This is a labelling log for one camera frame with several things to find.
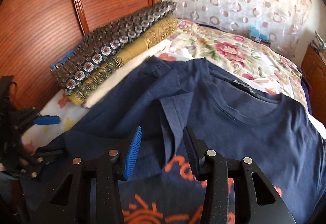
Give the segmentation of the navy blue printed t-shirt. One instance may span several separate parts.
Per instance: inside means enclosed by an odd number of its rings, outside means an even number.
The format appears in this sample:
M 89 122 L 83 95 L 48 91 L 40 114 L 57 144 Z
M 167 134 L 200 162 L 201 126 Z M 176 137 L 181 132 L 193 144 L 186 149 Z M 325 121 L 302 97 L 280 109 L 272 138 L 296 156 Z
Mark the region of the navy blue printed t-shirt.
M 283 94 L 248 93 L 206 59 L 150 58 L 51 146 L 96 159 L 136 126 L 143 138 L 135 171 L 119 185 L 126 223 L 199 223 L 206 186 L 191 173 L 186 126 L 226 158 L 252 158 L 297 223 L 325 196 L 325 140 L 305 108 Z

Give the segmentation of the white flower bed sheet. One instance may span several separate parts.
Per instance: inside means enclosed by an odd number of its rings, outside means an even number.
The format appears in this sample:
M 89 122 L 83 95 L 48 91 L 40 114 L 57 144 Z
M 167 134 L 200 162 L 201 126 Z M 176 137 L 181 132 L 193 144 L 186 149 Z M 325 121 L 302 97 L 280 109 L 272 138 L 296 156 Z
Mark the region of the white flower bed sheet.
M 89 109 L 74 105 L 63 90 L 60 90 L 40 111 L 41 115 L 56 115 L 60 122 L 54 125 L 33 125 L 22 136 L 22 143 L 28 153 L 32 154 L 39 147 L 44 147 L 60 134 L 70 130 L 81 120 Z

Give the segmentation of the dark circle-patterned folded blanket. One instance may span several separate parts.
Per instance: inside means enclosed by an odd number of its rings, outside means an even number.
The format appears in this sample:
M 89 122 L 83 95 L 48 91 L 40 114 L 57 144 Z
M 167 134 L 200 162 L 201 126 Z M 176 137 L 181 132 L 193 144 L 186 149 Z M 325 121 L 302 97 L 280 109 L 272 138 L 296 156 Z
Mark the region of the dark circle-patterned folded blanket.
M 52 76 L 67 96 L 72 95 L 105 61 L 171 15 L 176 5 L 172 1 L 158 2 L 89 32 L 51 65 Z

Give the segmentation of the floral quilt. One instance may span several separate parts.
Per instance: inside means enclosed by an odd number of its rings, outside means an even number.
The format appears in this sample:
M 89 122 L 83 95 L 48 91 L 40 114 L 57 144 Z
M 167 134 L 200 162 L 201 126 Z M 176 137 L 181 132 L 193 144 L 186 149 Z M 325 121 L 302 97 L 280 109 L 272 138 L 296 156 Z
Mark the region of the floral quilt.
M 254 89 L 285 94 L 308 108 L 298 67 L 265 45 L 183 19 L 170 40 L 171 46 L 156 57 L 166 61 L 206 58 Z

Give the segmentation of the wooden slatted wardrobe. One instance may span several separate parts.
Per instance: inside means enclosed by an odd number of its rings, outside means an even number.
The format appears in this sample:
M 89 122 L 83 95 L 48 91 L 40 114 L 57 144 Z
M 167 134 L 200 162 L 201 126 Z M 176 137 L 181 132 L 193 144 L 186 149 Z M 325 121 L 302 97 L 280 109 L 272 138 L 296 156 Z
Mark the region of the wooden slatted wardrobe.
M 160 0 L 1 0 L 1 75 L 15 107 L 41 109 L 58 91 L 50 65 L 84 35 Z

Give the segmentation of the blue tissue pack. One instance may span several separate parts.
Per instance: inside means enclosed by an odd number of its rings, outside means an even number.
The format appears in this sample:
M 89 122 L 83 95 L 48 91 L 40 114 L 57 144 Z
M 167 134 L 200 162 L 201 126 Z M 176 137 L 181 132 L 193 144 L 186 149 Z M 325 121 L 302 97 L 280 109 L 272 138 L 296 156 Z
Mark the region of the blue tissue pack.
M 256 43 L 266 45 L 267 47 L 270 47 L 271 45 L 270 38 L 261 34 L 254 26 L 249 29 L 249 39 Z

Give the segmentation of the yellow gold folded blanket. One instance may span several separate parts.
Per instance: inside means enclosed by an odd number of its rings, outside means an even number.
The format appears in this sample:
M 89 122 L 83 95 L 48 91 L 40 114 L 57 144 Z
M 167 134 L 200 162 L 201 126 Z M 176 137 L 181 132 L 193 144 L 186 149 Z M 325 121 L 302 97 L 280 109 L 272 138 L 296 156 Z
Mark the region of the yellow gold folded blanket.
M 170 16 L 159 21 L 149 28 L 140 38 L 127 45 L 124 49 L 115 54 L 105 62 L 95 73 L 93 73 L 81 87 L 77 88 L 68 99 L 74 105 L 82 105 L 87 98 L 107 80 L 116 70 L 124 66 L 127 62 L 140 55 L 144 51 L 157 45 L 177 29 L 177 19 Z

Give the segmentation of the wooden side cabinet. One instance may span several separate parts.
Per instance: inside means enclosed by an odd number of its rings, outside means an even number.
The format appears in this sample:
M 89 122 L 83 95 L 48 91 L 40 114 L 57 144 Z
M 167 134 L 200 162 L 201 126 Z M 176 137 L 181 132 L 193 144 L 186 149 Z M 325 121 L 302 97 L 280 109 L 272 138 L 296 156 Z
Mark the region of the wooden side cabinet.
M 326 68 L 323 56 L 317 53 L 310 45 L 301 63 L 301 70 L 310 87 L 309 97 L 312 115 L 325 125 Z

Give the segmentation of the clutter on cabinet top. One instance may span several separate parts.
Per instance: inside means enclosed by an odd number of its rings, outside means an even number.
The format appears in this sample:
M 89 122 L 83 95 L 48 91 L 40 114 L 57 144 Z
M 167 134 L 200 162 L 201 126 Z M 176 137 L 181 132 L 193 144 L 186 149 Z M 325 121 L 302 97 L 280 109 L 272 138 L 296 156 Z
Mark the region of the clutter on cabinet top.
M 326 64 L 326 42 L 318 32 L 315 32 L 314 39 L 310 42 L 310 46 L 319 55 L 323 63 Z

